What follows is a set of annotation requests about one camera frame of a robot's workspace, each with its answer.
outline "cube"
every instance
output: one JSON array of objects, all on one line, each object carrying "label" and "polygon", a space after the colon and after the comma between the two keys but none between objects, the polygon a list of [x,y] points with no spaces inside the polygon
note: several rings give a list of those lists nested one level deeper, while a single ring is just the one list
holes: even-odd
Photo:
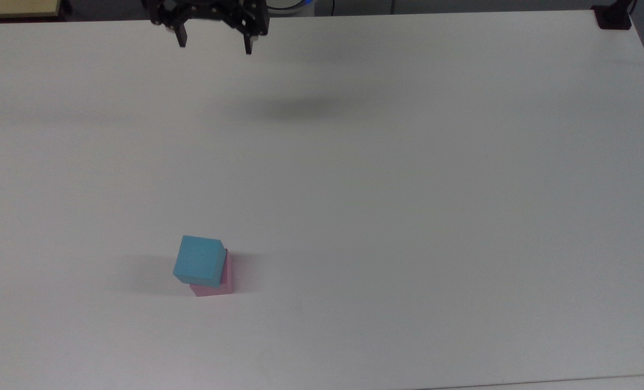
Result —
[{"label": "cube", "polygon": [[198,284],[190,284],[190,288],[194,291],[196,296],[212,296],[224,295],[233,293],[233,272],[232,263],[230,262],[230,253],[228,249],[225,250],[225,265],[223,265],[223,273],[220,277],[220,287],[206,287],[199,286]]},{"label": "cube", "polygon": [[182,283],[220,287],[225,247],[220,239],[183,236],[173,275]]}]

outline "pink block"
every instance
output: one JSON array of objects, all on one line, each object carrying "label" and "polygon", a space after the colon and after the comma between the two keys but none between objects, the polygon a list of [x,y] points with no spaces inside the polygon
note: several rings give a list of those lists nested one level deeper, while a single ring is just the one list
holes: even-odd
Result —
[{"label": "pink block", "polygon": [[225,263],[223,264],[223,272],[220,275],[220,286],[216,289],[215,287],[190,284],[190,288],[194,291],[196,296],[225,295],[233,293],[232,262],[230,262],[230,252],[228,252],[228,249],[225,250]]}]

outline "black bracket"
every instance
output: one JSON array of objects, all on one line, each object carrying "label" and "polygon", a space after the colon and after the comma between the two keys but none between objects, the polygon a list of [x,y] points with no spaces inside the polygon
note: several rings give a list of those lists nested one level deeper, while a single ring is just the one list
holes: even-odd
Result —
[{"label": "black bracket", "polygon": [[141,0],[148,8],[151,23],[164,24],[175,33],[181,47],[186,46],[185,22],[192,18],[222,20],[242,33],[245,52],[252,54],[252,42],[269,32],[269,12],[266,0],[175,0],[172,9],[166,9],[165,0]]},{"label": "black bracket", "polygon": [[594,5],[591,7],[596,14],[599,27],[604,30],[629,30],[632,22],[629,20],[627,8],[635,0],[617,0],[611,5]]}]

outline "cable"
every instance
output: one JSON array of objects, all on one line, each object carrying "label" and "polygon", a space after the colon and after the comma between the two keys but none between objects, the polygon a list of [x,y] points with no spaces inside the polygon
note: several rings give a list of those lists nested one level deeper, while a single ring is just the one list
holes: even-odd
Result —
[{"label": "cable", "polygon": [[629,15],[632,15],[632,13],[634,12],[634,7],[636,7],[636,5],[637,5],[637,0],[634,0],[634,2],[632,2],[632,7],[628,12]]}]

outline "foam cube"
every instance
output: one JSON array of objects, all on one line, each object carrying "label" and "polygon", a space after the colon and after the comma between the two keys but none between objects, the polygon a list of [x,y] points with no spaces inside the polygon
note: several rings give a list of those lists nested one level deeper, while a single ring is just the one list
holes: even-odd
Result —
[{"label": "foam cube", "polygon": [[220,239],[183,236],[173,275],[182,283],[220,287],[225,247]]},{"label": "foam cube", "polygon": [[233,272],[232,263],[230,262],[230,253],[225,250],[225,264],[223,264],[223,272],[220,277],[220,286],[218,288],[199,286],[198,284],[190,284],[190,288],[194,291],[196,296],[212,296],[212,295],[225,295],[233,293]]}]

